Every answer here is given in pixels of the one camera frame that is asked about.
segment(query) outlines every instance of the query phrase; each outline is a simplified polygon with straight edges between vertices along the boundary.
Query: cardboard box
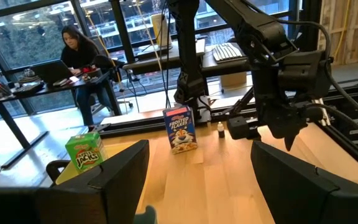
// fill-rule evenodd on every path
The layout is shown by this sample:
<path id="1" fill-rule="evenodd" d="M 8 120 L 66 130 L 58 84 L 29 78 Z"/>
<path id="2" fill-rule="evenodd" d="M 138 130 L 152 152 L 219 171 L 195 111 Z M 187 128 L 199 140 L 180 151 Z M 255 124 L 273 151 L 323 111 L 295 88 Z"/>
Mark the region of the cardboard box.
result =
<path id="1" fill-rule="evenodd" d="M 197 149 L 196 130 L 191 108 L 181 106 L 163 111 L 172 153 Z"/>
<path id="2" fill-rule="evenodd" d="M 108 158 L 99 133 L 71 137 L 66 150 L 78 173 L 85 172 Z"/>

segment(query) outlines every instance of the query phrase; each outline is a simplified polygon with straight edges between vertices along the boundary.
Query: small bottle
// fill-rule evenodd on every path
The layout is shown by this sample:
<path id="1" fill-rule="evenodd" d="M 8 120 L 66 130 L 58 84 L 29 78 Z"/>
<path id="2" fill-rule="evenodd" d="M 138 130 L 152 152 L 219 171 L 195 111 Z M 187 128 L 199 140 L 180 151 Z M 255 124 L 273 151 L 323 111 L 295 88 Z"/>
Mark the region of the small bottle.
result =
<path id="1" fill-rule="evenodd" d="M 224 138 L 224 127 L 222 122 L 218 123 L 218 134 L 219 134 L 219 138 Z"/>

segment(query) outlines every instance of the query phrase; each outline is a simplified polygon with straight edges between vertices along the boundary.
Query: black jacket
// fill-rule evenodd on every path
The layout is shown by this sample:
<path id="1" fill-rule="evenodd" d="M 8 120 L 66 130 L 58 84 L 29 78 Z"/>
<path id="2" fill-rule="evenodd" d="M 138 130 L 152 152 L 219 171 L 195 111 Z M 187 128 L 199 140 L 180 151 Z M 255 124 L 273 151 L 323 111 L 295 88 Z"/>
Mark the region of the black jacket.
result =
<path id="1" fill-rule="evenodd" d="M 61 60 L 67 67 L 74 69 L 91 65 L 95 56 L 99 55 L 99 51 L 93 44 L 84 43 L 78 48 L 78 51 L 66 46 L 63 49 Z"/>

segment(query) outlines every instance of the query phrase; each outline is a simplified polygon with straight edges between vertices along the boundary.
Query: light wood tabletop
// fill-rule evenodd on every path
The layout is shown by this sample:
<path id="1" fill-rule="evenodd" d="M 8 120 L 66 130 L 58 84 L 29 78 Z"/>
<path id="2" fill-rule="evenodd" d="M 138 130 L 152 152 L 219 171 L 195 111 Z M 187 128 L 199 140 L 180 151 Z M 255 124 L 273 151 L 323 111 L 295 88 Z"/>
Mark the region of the light wood tabletop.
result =
<path id="1" fill-rule="evenodd" d="M 216 125 L 197 128 L 199 148 L 176 155 L 170 152 L 165 131 L 103 140 L 106 148 L 150 141 L 137 213 L 152 205 L 163 224 L 274 223 L 252 168 L 252 141 L 233 140 L 228 131 L 219 139 Z M 267 127 L 259 133 L 263 142 L 286 151 L 283 140 L 274 139 Z M 315 124 L 302 129 L 289 153 L 358 183 L 358 162 Z"/>

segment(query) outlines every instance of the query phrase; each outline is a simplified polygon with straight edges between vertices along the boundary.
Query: black hair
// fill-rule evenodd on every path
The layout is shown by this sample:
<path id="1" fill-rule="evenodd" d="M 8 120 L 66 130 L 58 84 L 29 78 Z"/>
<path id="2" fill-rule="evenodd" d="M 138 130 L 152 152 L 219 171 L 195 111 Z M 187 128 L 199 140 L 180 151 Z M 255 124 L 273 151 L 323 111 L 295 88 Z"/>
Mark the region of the black hair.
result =
<path id="1" fill-rule="evenodd" d="M 67 33 L 68 35 L 70 35 L 70 37 L 76 39 L 77 42 L 78 42 L 78 47 L 80 47 L 80 46 L 92 46 L 100 54 L 100 51 L 99 51 L 98 47 L 96 46 L 96 44 L 91 39 L 89 39 L 87 36 L 82 34 L 75 26 L 68 25 L 68 26 L 63 27 L 63 29 L 62 29 L 63 43 L 65 43 L 66 47 L 69 47 L 69 46 L 67 46 L 67 44 L 65 42 L 65 39 L 63 37 L 64 33 Z"/>

